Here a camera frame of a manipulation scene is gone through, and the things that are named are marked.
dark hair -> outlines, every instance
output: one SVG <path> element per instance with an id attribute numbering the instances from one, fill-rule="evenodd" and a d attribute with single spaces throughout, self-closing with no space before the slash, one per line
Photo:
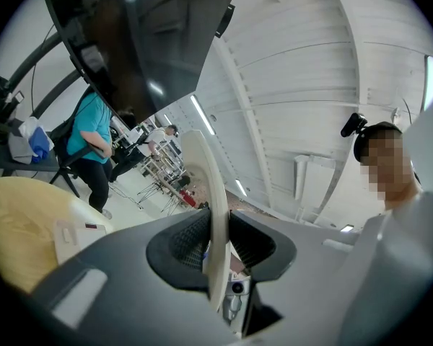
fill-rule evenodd
<path id="1" fill-rule="evenodd" d="M 178 132 L 178 127 L 174 124 L 169 125 L 167 128 L 172 128 L 175 131 L 175 133 Z"/>
<path id="2" fill-rule="evenodd" d="M 382 134 L 383 131 L 392 130 L 397 134 L 402 134 L 401 130 L 394 124 L 389 122 L 380 122 L 375 125 L 364 128 L 358 133 L 356 141 L 354 142 L 354 158 L 361 162 L 361 157 L 363 156 L 363 151 L 367 151 L 369 145 L 369 140 L 375 138 Z"/>
<path id="3" fill-rule="evenodd" d="M 136 117 L 134 114 L 131 113 L 123 113 L 122 115 L 119 114 L 123 122 L 127 125 L 128 128 L 132 129 L 136 127 Z"/>

blue towel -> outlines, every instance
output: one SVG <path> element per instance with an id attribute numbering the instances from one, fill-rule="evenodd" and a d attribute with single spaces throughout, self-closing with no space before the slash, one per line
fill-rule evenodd
<path id="1" fill-rule="evenodd" d="M 37 156 L 32 157 L 32 163 L 38 163 L 40 160 L 44 160 L 48 157 L 50 142 L 41 127 L 35 129 L 34 134 L 29 138 L 29 145 L 32 151 L 37 154 Z"/>

blue t-shirt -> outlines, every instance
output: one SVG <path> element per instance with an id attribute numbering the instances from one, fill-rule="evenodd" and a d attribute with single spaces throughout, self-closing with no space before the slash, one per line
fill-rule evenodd
<path id="1" fill-rule="evenodd" d="M 67 142 L 67 153 L 75 154 L 87 145 L 87 142 L 80 135 L 80 131 L 98 132 L 102 139 L 110 142 L 109 134 L 110 110 L 106 104 L 96 94 L 89 94 L 83 100 L 75 116 L 72 134 Z M 94 152 L 83 156 L 83 159 L 90 159 L 104 164 L 108 158 L 100 158 Z"/>

white shirt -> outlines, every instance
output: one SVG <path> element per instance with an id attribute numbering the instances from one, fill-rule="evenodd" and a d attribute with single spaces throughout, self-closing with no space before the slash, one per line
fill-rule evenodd
<path id="1" fill-rule="evenodd" d="M 165 140 L 165 130 L 164 128 L 158 128 L 156 130 L 153 130 L 146 138 L 145 142 L 151 142 L 154 141 L 157 146 Z M 149 144 L 143 143 L 142 145 L 138 146 L 138 150 L 144 155 L 144 156 L 151 156 L 152 152 L 149 149 Z"/>

gray floor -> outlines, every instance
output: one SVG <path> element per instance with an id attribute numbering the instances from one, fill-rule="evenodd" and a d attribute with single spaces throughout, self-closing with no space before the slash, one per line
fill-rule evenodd
<path id="1" fill-rule="evenodd" d="M 34 172 L 16 171 L 13 175 L 32 177 L 34 174 Z M 53 175 L 54 173 L 39 172 L 34 178 L 49 182 Z M 80 198 L 88 202 L 88 197 L 91 193 L 88 186 L 80 178 L 73 180 L 73 182 L 80 194 Z M 164 208 L 165 204 L 167 204 L 169 197 L 166 194 L 163 195 L 161 192 L 158 192 L 150 199 L 143 202 L 141 204 L 144 208 L 143 210 L 139 210 L 136 204 L 141 198 L 137 193 L 151 182 L 151 177 L 143 177 L 137 168 L 133 168 L 131 171 L 121 175 L 118 181 L 111 187 L 110 194 L 112 194 L 112 196 L 108 199 L 105 208 L 113 215 L 110 223 L 114 230 L 117 231 L 119 229 L 155 221 L 158 218 L 167 216 L 167 211 L 161 212 L 161 210 Z M 59 177 L 54 185 L 72 193 L 62 177 Z M 183 211 L 185 211 L 185 208 L 178 206 L 174 214 L 182 213 Z"/>

